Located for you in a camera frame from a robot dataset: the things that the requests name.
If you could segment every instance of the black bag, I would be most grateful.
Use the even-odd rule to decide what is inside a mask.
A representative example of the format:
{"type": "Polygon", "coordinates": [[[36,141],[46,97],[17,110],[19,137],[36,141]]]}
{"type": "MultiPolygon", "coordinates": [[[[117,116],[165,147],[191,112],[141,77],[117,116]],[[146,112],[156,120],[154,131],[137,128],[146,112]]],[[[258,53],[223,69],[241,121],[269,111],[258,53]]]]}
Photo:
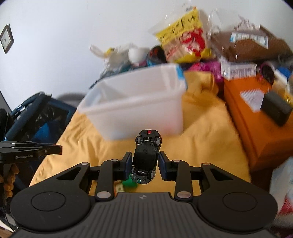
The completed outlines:
{"type": "MultiPolygon", "coordinates": [[[[10,114],[0,109],[0,138],[1,140],[57,143],[75,111],[75,107],[53,99],[51,95],[37,93],[10,114]]],[[[16,175],[13,195],[29,186],[43,159],[44,157],[38,161],[17,164],[20,173],[16,175]]],[[[7,200],[5,210],[0,209],[0,219],[12,229],[16,229],[16,224],[9,215],[10,201],[11,199],[7,200]]]]}

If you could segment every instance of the pink fabric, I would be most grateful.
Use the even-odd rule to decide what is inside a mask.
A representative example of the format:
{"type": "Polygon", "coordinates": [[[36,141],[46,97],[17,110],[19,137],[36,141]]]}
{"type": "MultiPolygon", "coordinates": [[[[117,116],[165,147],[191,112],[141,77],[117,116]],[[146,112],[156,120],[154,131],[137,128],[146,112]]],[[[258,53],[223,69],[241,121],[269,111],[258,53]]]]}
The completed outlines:
{"type": "Polygon", "coordinates": [[[221,74],[221,63],[217,61],[207,63],[196,63],[193,64],[188,70],[192,71],[206,71],[213,73],[215,82],[219,86],[220,90],[224,89],[224,77],[221,74]]]}

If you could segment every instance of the white ball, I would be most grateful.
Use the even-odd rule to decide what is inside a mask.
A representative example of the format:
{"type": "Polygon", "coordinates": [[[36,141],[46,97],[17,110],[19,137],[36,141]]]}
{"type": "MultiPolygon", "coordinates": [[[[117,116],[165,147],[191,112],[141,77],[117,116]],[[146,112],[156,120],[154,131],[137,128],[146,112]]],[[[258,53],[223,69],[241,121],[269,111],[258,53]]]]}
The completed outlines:
{"type": "Polygon", "coordinates": [[[128,51],[128,58],[132,64],[143,62],[147,58],[149,48],[130,48],[128,51]]]}

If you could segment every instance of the yellow package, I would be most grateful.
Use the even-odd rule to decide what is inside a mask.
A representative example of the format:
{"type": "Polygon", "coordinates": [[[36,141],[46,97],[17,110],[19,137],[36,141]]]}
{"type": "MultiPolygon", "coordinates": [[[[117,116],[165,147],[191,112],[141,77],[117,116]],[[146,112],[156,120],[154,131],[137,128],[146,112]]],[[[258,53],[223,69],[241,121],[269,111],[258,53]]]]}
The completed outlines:
{"type": "Polygon", "coordinates": [[[155,36],[162,43],[168,62],[192,63],[211,56],[195,7],[155,36]]]}

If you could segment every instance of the orange box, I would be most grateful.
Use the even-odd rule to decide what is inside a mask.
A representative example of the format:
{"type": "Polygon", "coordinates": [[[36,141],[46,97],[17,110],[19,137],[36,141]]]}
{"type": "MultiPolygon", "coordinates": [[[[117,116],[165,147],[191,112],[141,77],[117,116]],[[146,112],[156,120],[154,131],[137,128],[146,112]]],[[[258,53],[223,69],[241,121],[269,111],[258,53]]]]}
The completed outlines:
{"type": "Polygon", "coordinates": [[[240,96],[242,91],[260,89],[264,93],[271,85],[258,77],[225,80],[224,98],[239,132],[252,172],[275,168],[293,156],[293,113],[279,127],[264,112],[252,112],[240,96]]]}

